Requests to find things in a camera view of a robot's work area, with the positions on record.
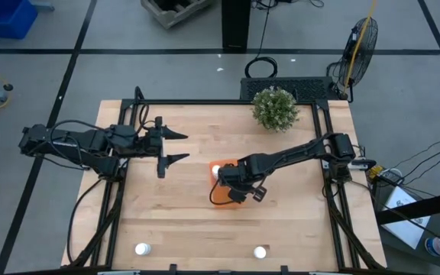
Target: orange object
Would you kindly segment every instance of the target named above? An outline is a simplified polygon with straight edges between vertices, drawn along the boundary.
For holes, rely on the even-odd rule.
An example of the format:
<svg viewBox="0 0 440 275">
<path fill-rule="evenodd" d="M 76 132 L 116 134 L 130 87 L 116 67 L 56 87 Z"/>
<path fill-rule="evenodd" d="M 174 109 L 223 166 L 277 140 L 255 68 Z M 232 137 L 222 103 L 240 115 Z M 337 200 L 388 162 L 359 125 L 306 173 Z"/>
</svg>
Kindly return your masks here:
<svg viewBox="0 0 440 275">
<path fill-rule="evenodd" d="M 210 183 L 213 186 L 215 185 L 215 183 L 217 182 L 217 180 L 215 179 L 215 177 L 213 176 L 213 167 L 215 165 L 219 165 L 220 167 L 223 167 L 226 164 L 234 164 L 235 166 L 238 165 L 237 159 L 230 159 L 230 160 L 217 160 L 217 161 L 212 161 L 209 164 L 209 168 L 210 168 Z M 227 186 L 220 186 L 219 184 L 216 186 L 215 191 L 213 191 L 212 194 L 212 200 L 214 202 L 229 202 L 231 201 L 231 199 L 228 197 L 228 192 L 230 191 L 230 188 L 228 188 Z M 240 203 L 229 203 L 227 205 L 215 205 L 216 208 L 222 208 L 222 209 L 236 209 L 241 207 Z"/>
</svg>

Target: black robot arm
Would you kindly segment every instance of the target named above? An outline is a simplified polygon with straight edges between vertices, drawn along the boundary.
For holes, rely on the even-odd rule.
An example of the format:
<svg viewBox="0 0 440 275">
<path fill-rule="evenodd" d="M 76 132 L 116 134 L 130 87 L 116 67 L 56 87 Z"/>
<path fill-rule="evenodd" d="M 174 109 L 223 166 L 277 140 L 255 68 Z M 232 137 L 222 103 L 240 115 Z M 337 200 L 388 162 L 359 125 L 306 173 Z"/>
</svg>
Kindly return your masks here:
<svg viewBox="0 0 440 275">
<path fill-rule="evenodd" d="M 228 196 L 242 203 L 247 194 L 260 202 L 267 190 L 262 187 L 265 178 L 276 169 L 306 160 L 320 159 L 328 163 L 329 174 L 336 182 L 351 180 L 348 164 L 355 158 L 352 143 L 346 134 L 326 134 L 307 144 L 299 145 L 274 154 L 252 154 L 238 160 L 238 165 L 226 165 L 218 170 L 220 186 L 231 188 Z"/>
<path fill-rule="evenodd" d="M 133 157 L 157 157 L 157 176 L 164 178 L 166 168 L 189 154 L 163 155 L 163 139 L 188 138 L 162 125 L 162 117 L 156 117 L 154 126 L 144 127 L 146 133 L 139 137 L 132 126 L 111 125 L 78 132 L 46 128 L 34 125 L 24 128 L 19 147 L 29 157 L 52 154 L 70 162 L 93 169 L 100 178 L 116 181 L 123 159 Z"/>
</svg>

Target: ping pong ball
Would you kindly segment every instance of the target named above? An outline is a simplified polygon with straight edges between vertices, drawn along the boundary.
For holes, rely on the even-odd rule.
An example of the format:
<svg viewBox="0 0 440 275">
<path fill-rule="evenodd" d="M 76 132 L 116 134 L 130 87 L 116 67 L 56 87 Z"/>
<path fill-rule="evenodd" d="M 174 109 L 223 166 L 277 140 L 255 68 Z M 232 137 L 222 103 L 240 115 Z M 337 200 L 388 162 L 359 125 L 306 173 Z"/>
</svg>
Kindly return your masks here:
<svg viewBox="0 0 440 275">
<path fill-rule="evenodd" d="M 137 246 L 135 247 L 135 253 L 137 253 L 137 255 L 141 255 L 141 256 L 145 256 L 147 254 L 150 253 L 150 244 L 137 244 Z"/>
<path fill-rule="evenodd" d="M 256 249 L 254 249 L 254 257 L 264 259 L 266 257 L 266 249 L 264 249 L 264 247 L 256 247 Z"/>
<path fill-rule="evenodd" d="M 212 168 L 212 173 L 213 173 L 213 177 L 215 178 L 215 180 L 218 180 L 218 169 L 220 169 L 219 165 L 215 165 Z"/>
</svg>

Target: concrete floor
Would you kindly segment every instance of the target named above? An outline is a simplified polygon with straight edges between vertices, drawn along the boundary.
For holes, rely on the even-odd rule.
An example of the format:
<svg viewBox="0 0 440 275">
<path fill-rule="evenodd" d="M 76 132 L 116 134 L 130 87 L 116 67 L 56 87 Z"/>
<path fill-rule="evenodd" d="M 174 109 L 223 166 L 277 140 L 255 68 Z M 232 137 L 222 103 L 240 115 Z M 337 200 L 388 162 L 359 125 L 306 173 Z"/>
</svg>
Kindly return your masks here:
<svg viewBox="0 0 440 275">
<path fill-rule="evenodd" d="M 264 48 L 343 49 L 350 29 L 367 15 L 370 1 L 324 1 L 322 9 L 301 0 L 272 10 Z M 91 3 L 51 2 L 56 10 L 40 13 L 25 39 L 0 41 L 3 49 L 54 53 L 0 54 L 0 71 L 15 86 L 11 103 L 0 111 L 0 252 L 33 163 L 19 154 L 21 129 L 47 123 Z M 425 3 L 440 32 L 440 0 Z M 262 11 L 251 12 L 250 48 L 259 45 L 264 16 Z M 439 50 L 417 0 L 379 1 L 374 18 L 379 25 L 377 49 Z M 165 31 L 137 0 L 97 0 L 82 48 L 218 49 L 222 47 L 221 32 L 218 3 Z M 279 64 L 278 76 L 321 76 L 326 65 L 339 58 L 291 53 L 270 56 Z M 58 120 L 94 122 L 101 100 L 130 98 L 136 85 L 148 99 L 237 99 L 244 66 L 252 58 L 248 54 L 80 54 Z M 255 76 L 270 72 L 269 65 L 261 64 L 252 70 Z M 355 88 L 355 98 L 351 111 L 369 158 L 391 166 L 427 148 L 440 139 L 440 52 L 374 56 Z M 400 168 L 409 171 L 419 161 Z M 7 273 L 59 267 L 80 180 L 78 171 L 44 163 Z M 412 186 L 440 194 L 440 165 Z M 390 248 L 385 251 L 393 270 L 440 274 L 440 268 L 407 254 Z"/>
</svg>

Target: potted plant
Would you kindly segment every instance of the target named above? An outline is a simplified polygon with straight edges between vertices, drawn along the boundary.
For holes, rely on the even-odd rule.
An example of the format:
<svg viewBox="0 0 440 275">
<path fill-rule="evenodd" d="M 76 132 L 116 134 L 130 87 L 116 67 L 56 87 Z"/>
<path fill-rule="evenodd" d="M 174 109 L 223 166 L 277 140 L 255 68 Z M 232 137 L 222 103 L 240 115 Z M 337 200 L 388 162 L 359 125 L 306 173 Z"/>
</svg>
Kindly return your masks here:
<svg viewBox="0 0 440 275">
<path fill-rule="evenodd" d="M 299 110 L 295 106 L 295 98 L 279 87 L 271 86 L 257 93 L 252 103 L 254 118 L 268 130 L 286 132 L 293 126 L 293 122 L 299 120 L 296 118 Z"/>
</svg>

